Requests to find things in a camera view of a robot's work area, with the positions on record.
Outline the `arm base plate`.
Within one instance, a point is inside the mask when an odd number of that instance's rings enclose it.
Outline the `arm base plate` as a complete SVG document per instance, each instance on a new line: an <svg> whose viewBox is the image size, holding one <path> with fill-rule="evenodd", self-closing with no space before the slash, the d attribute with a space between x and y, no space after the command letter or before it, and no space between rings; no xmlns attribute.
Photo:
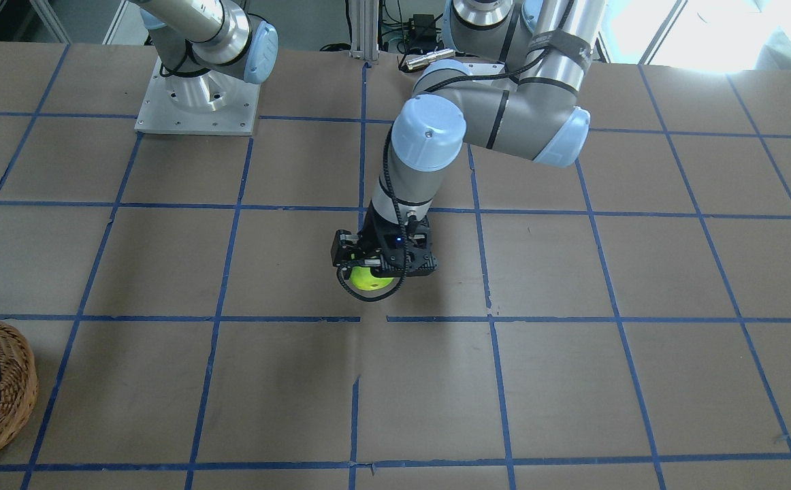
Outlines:
<svg viewBox="0 0 791 490"><path fill-rule="evenodd" d="M135 130L159 135L252 136L261 87L209 71L163 77L157 59Z"/></svg>

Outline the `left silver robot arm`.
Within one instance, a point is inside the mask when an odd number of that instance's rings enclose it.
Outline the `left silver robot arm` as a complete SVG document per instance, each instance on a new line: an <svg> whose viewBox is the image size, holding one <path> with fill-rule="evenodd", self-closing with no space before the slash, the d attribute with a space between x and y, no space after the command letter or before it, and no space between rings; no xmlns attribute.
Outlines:
<svg viewBox="0 0 791 490"><path fill-rule="evenodd" d="M502 64L482 75L436 60L415 81L387 134L384 170L356 235L340 230L332 261L344 274L429 275L436 269L427 211L464 144L536 163L572 165L590 114L578 106L604 1L449 1L448 47Z"/></svg>

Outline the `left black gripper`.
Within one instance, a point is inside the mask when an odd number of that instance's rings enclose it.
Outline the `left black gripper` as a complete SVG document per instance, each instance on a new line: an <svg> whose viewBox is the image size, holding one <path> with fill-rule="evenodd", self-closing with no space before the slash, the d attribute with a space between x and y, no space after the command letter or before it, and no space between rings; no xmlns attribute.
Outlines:
<svg viewBox="0 0 791 490"><path fill-rule="evenodd" d="M362 260L377 260L379 263L372 267L373 276L401 276L404 266L407 276L429 276L438 266L431 249L432 238L429 217L408 218L402 231L370 205L359 235L349 230L334 233L332 264L338 269L353 269L360 267Z"/></svg>

